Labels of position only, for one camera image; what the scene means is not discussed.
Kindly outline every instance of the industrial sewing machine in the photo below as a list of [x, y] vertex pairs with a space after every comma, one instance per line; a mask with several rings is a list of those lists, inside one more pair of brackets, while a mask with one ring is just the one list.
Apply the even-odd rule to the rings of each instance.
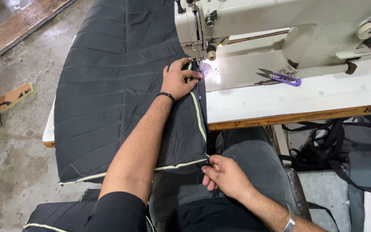
[[207, 91], [272, 81], [257, 68], [304, 78], [353, 73], [352, 61], [371, 59], [367, 0], [176, 0], [175, 24]]

